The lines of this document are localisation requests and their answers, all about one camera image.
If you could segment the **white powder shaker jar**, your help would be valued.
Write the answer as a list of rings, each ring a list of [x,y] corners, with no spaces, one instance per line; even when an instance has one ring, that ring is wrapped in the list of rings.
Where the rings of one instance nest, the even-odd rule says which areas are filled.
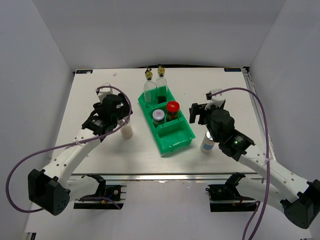
[[[134,133],[130,121],[123,125],[120,133],[124,139],[130,139],[133,136]]]

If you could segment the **silver lid small jar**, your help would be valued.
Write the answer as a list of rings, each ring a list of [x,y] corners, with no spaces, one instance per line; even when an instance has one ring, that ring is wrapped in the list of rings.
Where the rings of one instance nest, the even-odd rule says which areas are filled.
[[[165,112],[162,109],[155,109],[152,112],[152,119],[155,127],[162,125],[165,122]]]

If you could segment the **red lid sauce jar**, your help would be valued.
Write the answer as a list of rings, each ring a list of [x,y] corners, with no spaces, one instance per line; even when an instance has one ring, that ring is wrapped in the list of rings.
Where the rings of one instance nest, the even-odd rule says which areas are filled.
[[[180,104],[177,101],[169,101],[166,104],[166,120],[168,122],[179,118]]]

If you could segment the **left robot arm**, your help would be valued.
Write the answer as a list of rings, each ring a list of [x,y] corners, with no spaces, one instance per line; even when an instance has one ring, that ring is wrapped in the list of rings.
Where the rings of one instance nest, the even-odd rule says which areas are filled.
[[[103,177],[90,173],[80,179],[70,180],[70,176],[106,136],[115,132],[119,122],[132,114],[132,110],[122,93],[107,94],[93,108],[72,146],[66,147],[43,169],[33,169],[28,174],[29,199],[54,216],[59,215],[69,202],[81,198],[99,200],[106,195]]]

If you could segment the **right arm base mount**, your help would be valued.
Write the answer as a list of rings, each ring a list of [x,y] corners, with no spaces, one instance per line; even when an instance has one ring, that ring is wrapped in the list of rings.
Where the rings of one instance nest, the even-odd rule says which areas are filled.
[[[205,191],[209,196],[212,213],[253,212],[258,205],[255,199],[242,196],[224,184],[210,184]]]

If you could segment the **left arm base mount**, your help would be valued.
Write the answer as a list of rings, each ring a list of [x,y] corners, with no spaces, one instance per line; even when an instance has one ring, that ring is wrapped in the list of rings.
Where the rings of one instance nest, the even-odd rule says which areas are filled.
[[[93,178],[98,187],[94,194],[85,195],[75,200],[73,208],[76,210],[121,210],[127,195],[127,186],[107,183],[100,175],[88,174]]]

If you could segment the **blue label shaker jar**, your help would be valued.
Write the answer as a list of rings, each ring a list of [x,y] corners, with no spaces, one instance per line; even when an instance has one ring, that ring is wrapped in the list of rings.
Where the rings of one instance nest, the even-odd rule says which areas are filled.
[[[203,153],[208,153],[214,148],[215,144],[216,143],[215,143],[213,137],[211,136],[210,132],[207,130],[204,134],[203,139],[202,139],[202,142],[200,145],[200,150]]]

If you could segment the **glass oil bottle gold spout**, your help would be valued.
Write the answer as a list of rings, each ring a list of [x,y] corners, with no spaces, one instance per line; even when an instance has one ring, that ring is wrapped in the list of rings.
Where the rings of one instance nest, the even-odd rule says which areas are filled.
[[[167,93],[168,93],[168,83],[165,78],[165,68],[159,64],[158,69],[158,78],[156,79],[156,95],[157,95],[157,103],[161,104],[167,101]]]

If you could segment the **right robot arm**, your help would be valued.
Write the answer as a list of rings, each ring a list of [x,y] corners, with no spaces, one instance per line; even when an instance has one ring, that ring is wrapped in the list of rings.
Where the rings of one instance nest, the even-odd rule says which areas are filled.
[[[213,141],[228,157],[254,170],[270,184],[268,204],[302,229],[308,229],[320,213],[320,181],[300,177],[273,159],[268,159],[254,141],[235,129],[235,120],[222,106],[193,103],[189,122],[206,126]]]

